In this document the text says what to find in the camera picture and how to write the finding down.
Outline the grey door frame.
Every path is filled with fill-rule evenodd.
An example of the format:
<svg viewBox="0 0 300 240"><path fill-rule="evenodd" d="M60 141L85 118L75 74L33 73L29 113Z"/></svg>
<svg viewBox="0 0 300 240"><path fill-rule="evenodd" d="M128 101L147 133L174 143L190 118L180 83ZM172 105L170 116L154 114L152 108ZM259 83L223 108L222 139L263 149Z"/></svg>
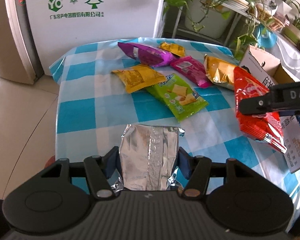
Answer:
<svg viewBox="0 0 300 240"><path fill-rule="evenodd" d="M26 0L0 0L0 77L32 85L43 74Z"/></svg>

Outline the silver foil snack bag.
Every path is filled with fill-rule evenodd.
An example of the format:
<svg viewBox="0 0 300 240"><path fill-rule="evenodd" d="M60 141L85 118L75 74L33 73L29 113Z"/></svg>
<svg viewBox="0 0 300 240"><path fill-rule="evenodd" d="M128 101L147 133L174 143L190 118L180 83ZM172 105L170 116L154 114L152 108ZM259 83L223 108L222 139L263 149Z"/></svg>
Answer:
<svg viewBox="0 0 300 240"><path fill-rule="evenodd" d="M166 191L183 187L177 181L179 137L185 131L174 126L128 124L119 146L120 173L111 186L115 193Z"/></svg>

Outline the red snack bag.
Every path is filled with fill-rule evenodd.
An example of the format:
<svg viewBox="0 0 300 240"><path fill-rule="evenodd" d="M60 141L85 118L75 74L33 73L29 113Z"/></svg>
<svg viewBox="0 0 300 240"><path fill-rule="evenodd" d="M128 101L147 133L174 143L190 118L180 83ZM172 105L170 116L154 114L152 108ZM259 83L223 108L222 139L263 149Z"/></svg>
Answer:
<svg viewBox="0 0 300 240"><path fill-rule="evenodd" d="M286 153L283 142L283 130L277 112L265 114L244 115L239 110L239 103L244 99L264 96L269 89L241 67L234 68L234 91L236 118L239 129L247 137L266 142L273 149Z"/></svg>

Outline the purple snack bag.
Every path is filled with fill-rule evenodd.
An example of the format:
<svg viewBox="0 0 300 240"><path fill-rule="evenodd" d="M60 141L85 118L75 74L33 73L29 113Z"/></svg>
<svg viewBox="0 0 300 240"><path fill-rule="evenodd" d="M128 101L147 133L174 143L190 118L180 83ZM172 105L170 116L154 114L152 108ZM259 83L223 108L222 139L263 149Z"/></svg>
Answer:
<svg viewBox="0 0 300 240"><path fill-rule="evenodd" d="M152 67L164 67L177 60L169 51L134 42L118 42L119 48L130 58Z"/></svg>

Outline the small yellow snack packet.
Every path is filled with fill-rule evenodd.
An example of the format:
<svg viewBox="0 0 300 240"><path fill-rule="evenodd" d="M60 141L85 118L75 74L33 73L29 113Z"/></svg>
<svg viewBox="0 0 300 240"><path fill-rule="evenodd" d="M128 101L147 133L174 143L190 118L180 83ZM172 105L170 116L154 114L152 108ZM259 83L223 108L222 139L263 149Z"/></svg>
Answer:
<svg viewBox="0 0 300 240"><path fill-rule="evenodd" d="M175 43L162 42L159 45L159 48L163 49L165 51L168 51L168 52L170 52L173 55L178 56L178 57L185 57L186 56L185 48L183 46L180 46L180 45L175 44Z"/></svg>

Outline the golden chip bag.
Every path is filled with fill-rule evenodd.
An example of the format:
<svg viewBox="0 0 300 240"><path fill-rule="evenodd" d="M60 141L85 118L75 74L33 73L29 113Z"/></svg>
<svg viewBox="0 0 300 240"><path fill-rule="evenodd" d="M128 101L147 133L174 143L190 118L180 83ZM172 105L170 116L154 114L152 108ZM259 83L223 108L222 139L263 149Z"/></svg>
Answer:
<svg viewBox="0 0 300 240"><path fill-rule="evenodd" d="M237 67L235 64L206 54L203 66L206 77L213 84L234 90L234 69Z"/></svg>

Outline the cardboard box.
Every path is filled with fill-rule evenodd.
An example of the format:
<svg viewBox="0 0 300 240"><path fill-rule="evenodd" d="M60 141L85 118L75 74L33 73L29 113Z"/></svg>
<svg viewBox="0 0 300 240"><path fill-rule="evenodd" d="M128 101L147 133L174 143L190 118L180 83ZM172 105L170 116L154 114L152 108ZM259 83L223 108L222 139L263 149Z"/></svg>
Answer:
<svg viewBox="0 0 300 240"><path fill-rule="evenodd" d="M278 58L255 46L248 46L239 66L249 70L266 87L296 81L282 67ZM283 116L280 121L287 148L285 160L290 172L294 173L300 170L300 124L294 116Z"/></svg>

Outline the white refrigerator with tree print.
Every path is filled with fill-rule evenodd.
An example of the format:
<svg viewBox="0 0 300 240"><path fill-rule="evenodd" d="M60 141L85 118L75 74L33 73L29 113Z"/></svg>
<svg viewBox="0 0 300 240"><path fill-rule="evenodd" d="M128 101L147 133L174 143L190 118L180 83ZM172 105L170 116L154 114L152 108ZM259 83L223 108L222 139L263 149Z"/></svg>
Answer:
<svg viewBox="0 0 300 240"><path fill-rule="evenodd" d="M70 49L99 41L160 37L163 0L26 0L44 73Z"/></svg>

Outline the pink snack bag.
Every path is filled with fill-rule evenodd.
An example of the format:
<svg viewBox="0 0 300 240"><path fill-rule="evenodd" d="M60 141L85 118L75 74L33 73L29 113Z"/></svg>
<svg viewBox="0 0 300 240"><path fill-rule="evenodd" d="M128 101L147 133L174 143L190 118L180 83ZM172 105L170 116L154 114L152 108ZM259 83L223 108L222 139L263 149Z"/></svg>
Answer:
<svg viewBox="0 0 300 240"><path fill-rule="evenodd" d="M181 57L171 62L170 66L195 83L199 88L212 86L212 82L206 76L203 64L191 56Z"/></svg>

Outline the blue checkered tablecloth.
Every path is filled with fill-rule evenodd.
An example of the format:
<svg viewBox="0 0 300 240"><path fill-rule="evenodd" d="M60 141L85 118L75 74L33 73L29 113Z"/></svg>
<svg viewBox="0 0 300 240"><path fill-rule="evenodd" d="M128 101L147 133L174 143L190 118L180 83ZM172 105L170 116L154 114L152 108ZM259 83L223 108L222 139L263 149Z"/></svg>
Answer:
<svg viewBox="0 0 300 240"><path fill-rule="evenodd" d="M232 90L193 85L208 105L179 122L147 91L126 92L114 71L134 65L136 61L114 40L73 48L50 66L59 84L57 158L80 162L91 155L104 155L120 144L128 124L179 126L185 130L179 144L188 153L219 163L236 158L286 191L300 206L300 170L290 173L283 154L240 132Z"/></svg>

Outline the white metal plant stand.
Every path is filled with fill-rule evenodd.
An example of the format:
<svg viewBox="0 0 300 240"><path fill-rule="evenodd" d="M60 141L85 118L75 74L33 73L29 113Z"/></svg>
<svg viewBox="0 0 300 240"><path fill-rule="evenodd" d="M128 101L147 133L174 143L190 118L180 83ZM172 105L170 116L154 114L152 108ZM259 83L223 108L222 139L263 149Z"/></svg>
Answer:
<svg viewBox="0 0 300 240"><path fill-rule="evenodd" d="M241 19L258 20L249 14L249 7L236 0L224 1L218 9L205 12L204 5L211 0L193 0L188 8L181 8L175 19L172 38L177 36L209 41L229 46Z"/></svg>

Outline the yellow biscuit packet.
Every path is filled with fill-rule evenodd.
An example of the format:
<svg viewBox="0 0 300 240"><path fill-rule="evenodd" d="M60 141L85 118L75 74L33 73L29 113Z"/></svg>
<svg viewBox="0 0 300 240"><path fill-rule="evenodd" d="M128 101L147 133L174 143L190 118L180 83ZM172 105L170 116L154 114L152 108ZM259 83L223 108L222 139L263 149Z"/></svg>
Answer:
<svg viewBox="0 0 300 240"><path fill-rule="evenodd" d="M125 85L127 93L134 93L166 81L166 77L163 74L145 64L113 70L112 73L119 77Z"/></svg>

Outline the green cracker bag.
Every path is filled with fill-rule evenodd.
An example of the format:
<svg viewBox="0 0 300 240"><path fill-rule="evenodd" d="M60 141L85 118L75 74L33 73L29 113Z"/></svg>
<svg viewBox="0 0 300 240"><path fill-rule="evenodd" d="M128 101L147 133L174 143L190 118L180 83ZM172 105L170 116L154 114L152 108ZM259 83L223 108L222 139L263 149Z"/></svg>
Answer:
<svg viewBox="0 0 300 240"><path fill-rule="evenodd" d="M198 113L209 103L176 74L166 76L166 80L146 87L147 92L169 108L178 121Z"/></svg>

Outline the wicker basket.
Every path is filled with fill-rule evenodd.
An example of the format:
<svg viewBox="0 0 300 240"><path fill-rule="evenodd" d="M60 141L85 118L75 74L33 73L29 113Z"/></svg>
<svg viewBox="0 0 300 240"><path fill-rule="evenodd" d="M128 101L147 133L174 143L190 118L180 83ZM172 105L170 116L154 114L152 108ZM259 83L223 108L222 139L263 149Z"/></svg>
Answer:
<svg viewBox="0 0 300 240"><path fill-rule="evenodd" d="M271 31L280 30L285 26L284 23L271 14L272 10L265 4L255 3L252 12L257 20Z"/></svg>

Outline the small potted plant green pot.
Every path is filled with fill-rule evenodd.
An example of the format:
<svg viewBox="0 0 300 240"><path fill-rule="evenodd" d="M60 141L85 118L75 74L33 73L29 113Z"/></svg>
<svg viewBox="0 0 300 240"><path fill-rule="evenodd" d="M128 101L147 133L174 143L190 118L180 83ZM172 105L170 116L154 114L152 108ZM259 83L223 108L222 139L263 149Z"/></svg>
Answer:
<svg viewBox="0 0 300 240"><path fill-rule="evenodd" d="M300 17L295 17L292 23L282 29L281 34L294 46L300 44Z"/></svg>

